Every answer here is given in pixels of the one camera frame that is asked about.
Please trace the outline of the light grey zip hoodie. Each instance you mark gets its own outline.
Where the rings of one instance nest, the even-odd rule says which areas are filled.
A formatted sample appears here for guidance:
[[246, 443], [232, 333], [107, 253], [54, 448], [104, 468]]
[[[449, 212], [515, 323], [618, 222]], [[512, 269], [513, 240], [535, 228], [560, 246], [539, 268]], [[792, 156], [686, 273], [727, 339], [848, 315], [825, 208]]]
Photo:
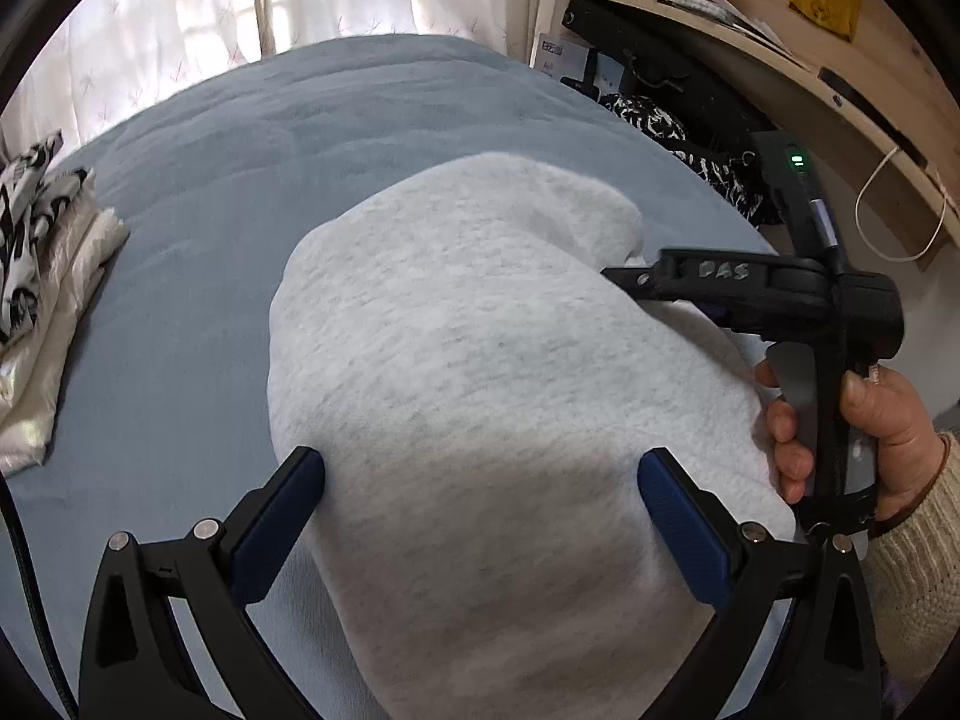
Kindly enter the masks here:
[[635, 718], [703, 632], [638, 493], [670, 450], [789, 536], [760, 399], [724, 333], [605, 270], [640, 210], [487, 153], [376, 193], [296, 246], [270, 307], [275, 450], [327, 468], [309, 548], [395, 718]]

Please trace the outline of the blue fleece bed blanket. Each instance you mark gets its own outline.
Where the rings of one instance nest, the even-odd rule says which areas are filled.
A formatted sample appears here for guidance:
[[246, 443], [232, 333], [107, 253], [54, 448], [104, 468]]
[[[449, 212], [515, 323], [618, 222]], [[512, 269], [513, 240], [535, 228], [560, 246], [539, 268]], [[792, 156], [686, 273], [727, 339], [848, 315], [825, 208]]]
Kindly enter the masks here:
[[[638, 130], [455, 37], [293, 50], [194, 86], [75, 154], [130, 232], [78, 333], [49, 463], [11, 483], [67, 663], [80, 658], [111, 533], [181, 536], [293, 450], [275, 450], [267, 387], [270, 307], [296, 246], [386, 188], [487, 153], [618, 190], [640, 210], [633, 260], [765, 245]], [[359, 671], [309, 525], [263, 617], [268, 639], [327, 715], [395, 718]]]

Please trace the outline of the cream knit right sleeve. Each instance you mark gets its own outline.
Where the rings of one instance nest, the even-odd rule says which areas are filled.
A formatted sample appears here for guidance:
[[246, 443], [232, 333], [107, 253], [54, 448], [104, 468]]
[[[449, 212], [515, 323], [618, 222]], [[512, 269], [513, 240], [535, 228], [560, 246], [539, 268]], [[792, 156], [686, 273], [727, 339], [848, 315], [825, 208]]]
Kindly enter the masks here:
[[908, 694], [931, 678], [958, 631], [958, 440], [910, 515], [871, 544], [866, 559], [880, 653]]

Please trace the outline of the wooden desk shelf unit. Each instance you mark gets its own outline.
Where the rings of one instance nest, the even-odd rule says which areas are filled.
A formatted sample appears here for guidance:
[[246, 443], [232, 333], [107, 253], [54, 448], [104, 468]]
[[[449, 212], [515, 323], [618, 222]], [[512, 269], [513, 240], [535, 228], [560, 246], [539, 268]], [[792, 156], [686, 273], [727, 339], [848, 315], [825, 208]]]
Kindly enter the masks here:
[[674, 23], [703, 62], [795, 133], [861, 202], [856, 242], [928, 270], [958, 242], [958, 104], [884, 0], [845, 43], [789, 0], [732, 0], [768, 37], [669, 0], [607, 0]]

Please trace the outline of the cream satin folded garment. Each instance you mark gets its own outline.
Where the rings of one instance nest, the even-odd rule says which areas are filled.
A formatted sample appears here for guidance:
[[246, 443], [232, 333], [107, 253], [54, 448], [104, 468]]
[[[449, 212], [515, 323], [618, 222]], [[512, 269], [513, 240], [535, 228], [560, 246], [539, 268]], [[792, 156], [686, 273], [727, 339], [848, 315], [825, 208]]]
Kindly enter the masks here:
[[125, 223], [83, 188], [41, 257], [39, 317], [2, 355], [2, 473], [41, 465], [52, 439], [60, 383], [78, 323], [127, 239]]

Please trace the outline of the white cardboard box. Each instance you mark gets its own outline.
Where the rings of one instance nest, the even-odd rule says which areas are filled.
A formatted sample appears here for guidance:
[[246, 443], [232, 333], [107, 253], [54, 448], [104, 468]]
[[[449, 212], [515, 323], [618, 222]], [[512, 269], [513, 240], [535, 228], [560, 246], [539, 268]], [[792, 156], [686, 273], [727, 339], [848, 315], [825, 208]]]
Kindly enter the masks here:
[[589, 44], [581, 43], [578, 39], [540, 32], [535, 41], [530, 66], [558, 82], [563, 78], [582, 82], [586, 78], [589, 57]]

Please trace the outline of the black white graffiti garment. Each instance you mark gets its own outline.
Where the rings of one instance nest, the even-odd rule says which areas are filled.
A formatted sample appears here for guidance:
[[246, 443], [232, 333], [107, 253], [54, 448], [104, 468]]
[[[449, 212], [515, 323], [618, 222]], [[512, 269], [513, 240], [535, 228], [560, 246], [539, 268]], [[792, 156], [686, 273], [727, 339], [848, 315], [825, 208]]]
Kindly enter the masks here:
[[82, 167], [47, 175], [62, 146], [64, 135], [55, 130], [2, 169], [2, 349], [37, 322], [41, 257], [88, 178]]

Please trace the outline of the white floral curtain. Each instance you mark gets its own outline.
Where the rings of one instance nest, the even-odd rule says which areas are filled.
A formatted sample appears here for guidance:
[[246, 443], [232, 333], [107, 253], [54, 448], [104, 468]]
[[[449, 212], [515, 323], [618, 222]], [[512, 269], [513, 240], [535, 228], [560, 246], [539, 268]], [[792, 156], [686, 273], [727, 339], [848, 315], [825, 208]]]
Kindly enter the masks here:
[[295, 47], [449, 34], [529, 57], [540, 0], [80, 0], [2, 112], [2, 145], [73, 151], [189, 86]]

